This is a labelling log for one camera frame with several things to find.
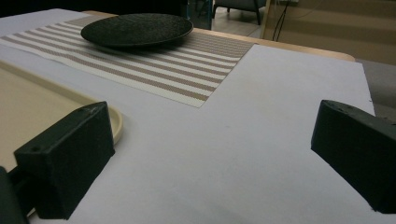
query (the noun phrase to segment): dark object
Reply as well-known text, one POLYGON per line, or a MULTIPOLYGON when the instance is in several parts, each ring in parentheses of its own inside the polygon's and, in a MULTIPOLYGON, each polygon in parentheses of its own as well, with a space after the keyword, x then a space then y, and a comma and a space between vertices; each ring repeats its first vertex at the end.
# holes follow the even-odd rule
MULTIPOLYGON (((59 120, 14 152, 18 166, 8 178, 21 213, 26 216, 35 208, 41 218, 69 219, 114 153, 106 102, 83 106, 59 120)), ((1 193, 13 197, 12 190, 1 193)))
POLYGON ((142 13, 95 21, 81 30, 81 36, 105 47, 145 47, 178 39, 192 28, 192 22, 179 16, 142 13))
POLYGON ((396 126, 324 100, 311 143, 375 211, 396 213, 396 126))
POLYGON ((0 223, 25 224, 26 215, 22 212, 18 198, 15 195, 12 183, 8 179, 7 172, 0 167, 0 223))
POLYGON ((262 17, 260 16, 259 9, 265 7, 266 0, 216 0, 213 5, 212 17, 215 19, 216 9, 218 7, 227 7, 227 12, 230 12, 230 8, 239 10, 255 12, 257 16, 257 23, 262 24, 262 17))

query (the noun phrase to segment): beige tray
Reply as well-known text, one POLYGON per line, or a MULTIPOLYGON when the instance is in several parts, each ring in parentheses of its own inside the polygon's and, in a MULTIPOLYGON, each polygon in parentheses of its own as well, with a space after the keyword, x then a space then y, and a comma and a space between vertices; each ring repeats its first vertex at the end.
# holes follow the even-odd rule
MULTIPOLYGON (((98 102, 19 67, 0 61, 0 166, 16 166, 13 152, 73 110, 98 102)), ((108 106, 114 143, 121 113, 108 106)))

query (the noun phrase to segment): table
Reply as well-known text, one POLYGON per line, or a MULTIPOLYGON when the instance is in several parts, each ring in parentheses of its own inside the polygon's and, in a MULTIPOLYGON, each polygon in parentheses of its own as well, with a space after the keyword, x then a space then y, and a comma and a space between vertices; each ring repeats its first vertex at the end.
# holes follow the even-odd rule
MULTIPOLYGON (((85 16, 52 9, 3 18, 0 35, 85 16)), ((322 99, 374 114, 359 63, 255 45, 196 108, 2 45, 0 60, 107 101, 123 115, 116 154, 71 218, 32 216, 33 224, 396 220, 374 212, 310 149, 322 99)))

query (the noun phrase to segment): beige stripe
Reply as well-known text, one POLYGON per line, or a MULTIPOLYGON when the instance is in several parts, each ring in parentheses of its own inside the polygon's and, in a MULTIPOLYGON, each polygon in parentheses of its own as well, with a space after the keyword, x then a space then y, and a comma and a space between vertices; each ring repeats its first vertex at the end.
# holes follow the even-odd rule
MULTIPOLYGON (((46 30, 41 30, 40 32, 53 34, 51 32, 47 32, 46 30)), ((41 38, 47 38, 47 39, 50 39, 50 40, 53 40, 53 41, 57 41, 57 42, 61 42, 61 43, 67 44, 67 45, 76 46, 76 47, 79 47, 79 48, 90 49, 92 51, 96 51, 97 50, 95 47, 90 47, 90 46, 86 46, 86 45, 80 45, 80 44, 73 43, 73 42, 68 42, 68 41, 65 41, 65 40, 62 40, 62 39, 59 39, 59 38, 54 38, 54 37, 51 37, 51 36, 37 34, 37 33, 31 32, 31 31, 27 31, 25 33, 27 33, 29 35, 39 36, 41 38)), ((144 65, 147 65, 147 66, 151 66, 151 67, 155 67, 155 68, 158 68, 158 69, 163 69, 163 70, 167 70, 167 71, 170 71, 170 72, 173 72, 173 73, 178 73, 178 74, 181 74, 181 75, 184 75, 184 76, 187 76, 187 77, 199 78, 201 80, 210 81, 210 82, 214 82, 214 83, 220 83, 223 80, 223 78, 206 77, 206 76, 202 76, 202 75, 199 75, 199 74, 195 74, 193 72, 188 72, 188 71, 184 71, 184 70, 180 70, 180 69, 176 69, 176 68, 172 68, 172 67, 156 64, 156 63, 150 63, 150 62, 139 60, 139 59, 136 59, 136 58, 126 57, 126 56, 123 56, 122 52, 116 52, 116 51, 112 50, 112 55, 113 56, 115 55, 115 53, 118 54, 117 57, 119 57, 119 58, 121 58, 123 60, 129 61, 129 62, 141 63, 141 64, 144 64, 144 65)), ((220 76, 227 76, 226 73, 221 73, 221 72, 218 72, 218 71, 210 70, 209 73, 217 74, 217 75, 220 75, 220 76)))
POLYGON ((209 53, 213 53, 213 54, 218 54, 218 55, 223 55, 223 56, 227 56, 227 57, 233 57, 233 58, 241 58, 243 55, 245 55, 246 52, 248 52, 248 49, 244 49, 244 50, 235 50, 233 48, 231 48, 230 46, 232 45, 230 44, 223 44, 223 45, 216 45, 214 43, 210 43, 210 42, 202 42, 202 43, 197 43, 194 40, 190 40, 186 37, 186 39, 188 40, 186 43, 183 43, 183 48, 187 48, 187 49, 195 49, 195 50, 200 50, 203 52, 209 52, 209 53))
POLYGON ((65 23, 69 23, 69 24, 76 25, 76 26, 86 26, 86 25, 90 24, 91 22, 99 21, 102 19, 105 19, 105 17, 87 16, 87 17, 83 17, 80 19, 72 20, 72 21, 66 21, 65 23))
POLYGON ((173 87, 173 86, 169 86, 169 85, 163 84, 161 82, 149 80, 149 79, 146 79, 146 78, 143 78, 143 77, 137 77, 137 76, 134 76, 134 75, 131 75, 131 74, 127 74, 127 73, 121 72, 121 71, 116 70, 116 69, 111 69, 111 68, 102 66, 100 64, 90 63, 90 62, 81 60, 80 58, 72 56, 72 55, 62 54, 60 52, 56 52, 56 51, 49 50, 49 49, 42 49, 42 48, 40 48, 38 46, 35 46, 35 45, 32 45, 32 44, 28 44, 28 43, 23 43, 21 41, 12 39, 12 38, 10 38, 8 36, 2 36, 1 38, 6 40, 6 41, 15 43, 15 44, 19 44, 19 45, 23 45, 23 46, 26 46, 26 47, 29 47, 29 48, 32 48, 32 49, 40 50, 40 51, 45 52, 45 53, 50 54, 50 55, 67 58, 67 59, 69 59, 69 60, 71 60, 71 61, 73 61, 75 63, 80 63, 80 64, 86 65, 88 67, 96 68, 96 69, 108 72, 109 74, 114 74, 114 75, 117 75, 117 76, 120 76, 120 77, 129 78, 129 79, 132 79, 132 80, 135 80, 135 81, 138 81, 138 82, 142 82, 142 83, 145 83, 145 84, 157 87, 157 88, 161 88, 161 89, 164 89, 164 90, 167 90, 167 91, 173 91, 173 92, 185 95, 185 96, 189 96, 191 98, 195 98, 195 99, 202 100, 202 101, 205 101, 208 98, 208 96, 205 96, 205 95, 202 95, 202 94, 199 94, 199 93, 196 93, 196 92, 186 91, 186 90, 183 90, 181 88, 177 88, 177 87, 173 87))
POLYGON ((228 61, 226 63, 232 63, 233 65, 232 66, 230 66, 230 65, 222 65, 222 64, 218 64, 218 63, 210 63, 210 62, 207 62, 207 61, 204 61, 204 60, 199 60, 199 59, 186 58, 186 57, 183 57, 181 55, 173 53, 174 51, 177 51, 177 52, 180 52, 180 53, 182 52, 182 53, 185 53, 185 54, 190 54, 190 55, 194 55, 194 56, 198 56, 198 57, 204 57, 204 55, 202 55, 202 54, 187 52, 185 50, 180 50, 180 49, 178 49, 178 50, 164 50, 162 48, 152 49, 152 52, 161 53, 163 55, 171 56, 173 58, 179 58, 179 59, 182 59, 182 60, 189 60, 189 61, 192 61, 192 62, 195 62, 195 63, 204 63, 204 64, 207 64, 207 65, 210 65, 210 66, 224 68, 224 69, 233 69, 234 65, 236 64, 235 61, 231 61, 230 62, 229 60, 222 60, 222 59, 220 59, 220 60, 216 59, 216 61, 218 61, 218 62, 228 61))
MULTIPOLYGON (((148 59, 157 60, 157 61, 160 61, 160 62, 163 62, 163 63, 170 63, 170 64, 175 64, 175 65, 179 65, 179 66, 183 66, 183 67, 188 67, 190 69, 196 69, 196 70, 199 70, 199 71, 212 73, 212 74, 216 74, 216 75, 219 75, 219 76, 227 76, 228 75, 227 72, 220 72, 220 71, 212 70, 210 68, 196 66, 196 65, 189 64, 189 63, 176 62, 176 61, 172 61, 172 60, 169 60, 169 59, 157 57, 157 56, 154 56, 154 55, 150 54, 149 51, 143 51, 143 50, 137 51, 137 50, 135 50, 134 51, 134 55, 139 55, 139 56, 142 56, 142 57, 145 57, 145 58, 148 58, 148 59)), ((233 66, 227 67, 226 69, 229 69, 231 71, 231 69, 233 69, 233 66)))
POLYGON ((44 33, 51 34, 51 35, 61 36, 61 37, 64 37, 64 38, 74 39, 74 40, 77 40, 77 41, 81 41, 81 38, 73 37, 73 36, 70 36, 70 35, 59 34, 59 33, 52 32, 52 31, 49 31, 49 30, 45 30, 45 29, 42 29, 42 28, 37 28, 37 31, 44 32, 44 33))
POLYGON ((61 24, 61 23, 57 23, 56 25, 61 26, 61 27, 66 28, 66 29, 75 30, 75 31, 78 32, 79 34, 80 34, 80 32, 81 32, 81 29, 80 29, 80 28, 77 28, 77 27, 75 27, 75 26, 67 26, 67 25, 64 25, 64 24, 61 24))
POLYGON ((132 65, 129 65, 129 64, 125 64, 125 63, 119 63, 119 62, 112 61, 112 60, 109 60, 109 59, 106 59, 106 58, 94 56, 94 55, 86 53, 86 52, 84 52, 82 50, 66 48, 66 47, 63 47, 63 46, 59 46, 59 45, 52 44, 52 43, 49 43, 49 42, 46 42, 46 41, 42 41, 42 40, 33 39, 33 38, 28 37, 28 36, 24 36, 24 35, 20 35, 20 34, 16 34, 15 36, 17 36, 19 38, 24 38, 24 39, 27 39, 27 40, 30 40, 30 41, 34 41, 36 43, 40 43, 40 44, 43 44, 43 45, 51 46, 51 47, 56 48, 56 49, 62 49, 62 50, 65 50, 65 51, 75 52, 75 53, 78 53, 78 54, 80 54, 82 56, 85 56, 87 58, 92 58, 92 59, 95 59, 97 61, 104 62, 104 63, 111 63, 111 64, 114 64, 114 65, 119 66, 119 67, 123 67, 123 68, 130 69, 130 70, 133 70, 133 71, 136 71, 136 72, 147 74, 149 76, 160 77, 160 78, 163 78, 163 79, 168 79, 168 80, 171 80, 171 81, 174 81, 174 82, 178 82, 178 83, 181 83, 181 84, 184 84, 184 85, 192 86, 194 88, 199 88, 201 90, 214 91, 216 89, 214 87, 210 87, 210 86, 206 86, 204 84, 188 81, 188 80, 183 79, 183 78, 171 77, 171 76, 168 76, 168 75, 163 74, 163 73, 158 73, 158 72, 150 71, 148 69, 132 66, 132 65))
POLYGON ((51 29, 51 30, 54 30, 54 31, 67 32, 67 33, 72 34, 72 35, 80 35, 80 33, 78 31, 72 32, 72 31, 63 30, 61 28, 53 27, 53 26, 46 26, 46 27, 48 29, 51 29))

